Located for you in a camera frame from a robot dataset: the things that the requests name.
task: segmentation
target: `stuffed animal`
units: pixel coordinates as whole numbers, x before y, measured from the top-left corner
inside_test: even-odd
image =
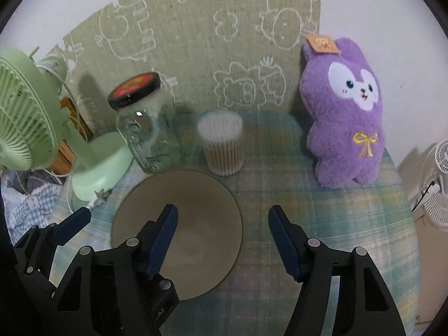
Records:
[[[316,53],[308,42],[300,81],[303,103],[314,119],[306,146],[317,157],[323,187],[378,177],[384,152],[382,98],[361,49],[348,38],[335,41],[341,53]]]

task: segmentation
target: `black lid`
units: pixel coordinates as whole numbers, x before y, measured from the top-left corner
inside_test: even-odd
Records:
[[[109,95],[108,102],[111,108],[120,109],[136,103],[159,88],[160,76],[158,73],[143,73],[115,88]]]

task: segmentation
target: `fan base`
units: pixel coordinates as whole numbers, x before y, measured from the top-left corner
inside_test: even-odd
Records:
[[[89,201],[95,192],[115,187],[128,171],[133,160],[131,151],[121,135],[109,132],[89,143],[99,157],[97,165],[85,168],[76,161],[72,168],[73,191],[80,200]]]

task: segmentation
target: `table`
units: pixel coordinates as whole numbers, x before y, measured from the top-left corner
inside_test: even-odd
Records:
[[[185,169],[217,178],[234,195],[241,210],[243,242],[230,274],[209,293],[179,304],[162,326],[163,335],[283,335],[300,285],[286,274],[270,234],[267,213],[279,204],[309,237],[351,251],[367,249],[381,272],[411,334],[419,294],[418,244],[412,215],[394,164],[385,151],[379,177],[372,185],[352,182],[344,188],[319,187],[314,158],[305,146],[307,116],[271,112],[241,114],[245,126],[245,165],[234,176],[210,173],[199,146],[195,124],[201,114],[183,115]],[[126,194],[146,175],[134,162],[107,203],[92,212],[91,223],[67,245],[59,247],[50,280],[59,281],[83,245],[110,247],[114,214]],[[66,185],[50,221],[68,214]],[[338,279],[334,278],[324,332],[330,335],[335,316]]]

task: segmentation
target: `brown tag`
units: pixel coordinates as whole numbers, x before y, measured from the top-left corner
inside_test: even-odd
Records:
[[[336,43],[328,35],[307,34],[305,37],[316,53],[340,53]]]

